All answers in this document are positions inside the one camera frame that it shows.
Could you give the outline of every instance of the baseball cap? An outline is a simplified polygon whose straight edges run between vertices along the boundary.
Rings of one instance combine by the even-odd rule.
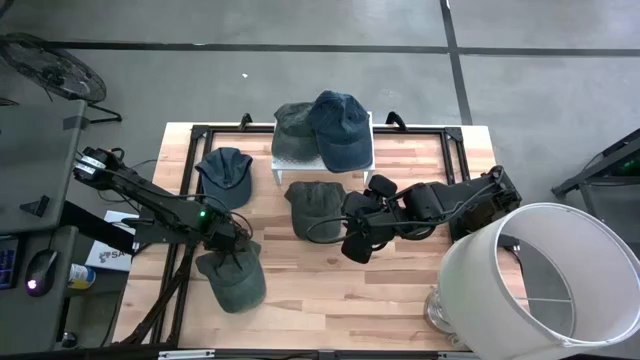
[[[340,183],[292,183],[284,197],[291,203],[291,224],[296,236],[306,240],[309,227],[323,220],[340,217],[340,206],[345,196]],[[331,221],[315,227],[309,235],[317,242],[330,242],[340,234],[340,228],[340,221]]]
[[[371,165],[369,114],[353,96],[323,91],[313,103],[308,120],[329,171],[341,173]]]
[[[196,258],[198,271],[209,279],[222,310],[238,313],[254,308],[264,300],[267,285],[260,264],[260,244],[249,241],[245,251],[232,255],[211,252]]]
[[[273,156],[309,161],[320,155],[315,133],[307,121],[312,106],[310,102],[284,104],[273,114],[278,120],[271,142]]]
[[[196,165],[200,172],[204,193],[222,200],[229,209],[236,209],[251,197],[251,172],[253,158],[240,153],[236,148],[218,148]],[[212,206],[220,207],[216,201],[206,199]]]

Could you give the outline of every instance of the concrete floor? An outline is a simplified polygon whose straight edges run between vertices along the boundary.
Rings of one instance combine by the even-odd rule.
[[[634,0],[450,5],[460,46],[640,48],[640,4]],[[11,31],[59,41],[447,45],[438,0],[20,0],[0,20],[0,33]],[[461,124],[449,55],[71,52],[105,80],[103,105],[125,118],[120,125],[91,127],[81,145],[122,147],[130,164],[157,156],[166,122],[239,121],[245,112],[271,122],[282,103],[311,101],[324,89],[353,94],[376,123],[397,111],[408,123]],[[498,162],[525,203],[557,201],[552,186],[640,125],[637,57],[461,56],[461,66],[473,124],[489,126]],[[48,101],[42,89],[7,67],[0,67],[0,97]],[[153,165],[140,172],[150,178]],[[606,205],[629,191],[603,192],[598,201]],[[107,208],[127,210],[107,206],[95,191],[75,183],[69,197],[100,216]],[[570,204],[582,207],[573,198]],[[637,232],[623,236],[640,241]],[[522,257],[531,296],[564,294],[545,261],[526,250]],[[566,325],[565,308],[532,311],[549,326]],[[83,328],[93,330],[81,341],[95,346],[109,316],[86,318],[94,320]],[[599,353],[640,358],[640,336]]]

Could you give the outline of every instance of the wooden tabletop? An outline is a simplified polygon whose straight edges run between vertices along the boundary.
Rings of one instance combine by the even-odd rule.
[[[167,124],[153,182],[178,193],[191,127]],[[471,177],[495,164],[484,126],[462,127]],[[450,350],[450,341],[424,320],[424,302],[437,283],[442,256],[451,245],[448,225],[423,241],[396,239],[374,253],[366,264],[340,252],[340,244],[317,245],[295,237],[290,204],[284,193],[293,181],[339,181],[349,191],[363,190],[363,173],[284,174],[277,186],[271,172],[271,134],[217,134],[213,148],[236,147],[254,159],[253,194],[237,210],[254,228],[262,244],[260,259],[267,281],[263,304],[242,314],[227,314],[218,305],[206,277],[195,264],[182,322],[183,348]],[[201,158],[204,139],[198,144]],[[451,145],[457,181],[457,153]],[[375,135],[376,173],[398,184],[445,182],[440,139],[433,135]],[[191,190],[196,187],[193,171]],[[155,302],[168,246],[153,245],[131,266],[114,341],[126,337]],[[196,257],[203,254],[200,246]],[[517,262],[500,251],[499,263],[507,287],[525,296]],[[163,338],[169,331],[173,300],[168,305]]]

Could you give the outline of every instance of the white stand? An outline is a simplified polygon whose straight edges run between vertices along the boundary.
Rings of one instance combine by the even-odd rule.
[[[369,131],[371,132],[371,143],[373,144],[373,114],[371,111],[369,114]],[[373,176],[373,172],[376,169],[376,157],[373,147],[371,148],[371,165],[366,168],[358,169],[356,171],[362,171],[364,174],[364,185],[366,186]],[[293,161],[287,159],[271,158],[271,172],[273,172],[273,178],[276,184],[282,185],[282,174],[285,171],[329,171],[324,165],[322,158],[319,156],[311,161]]]

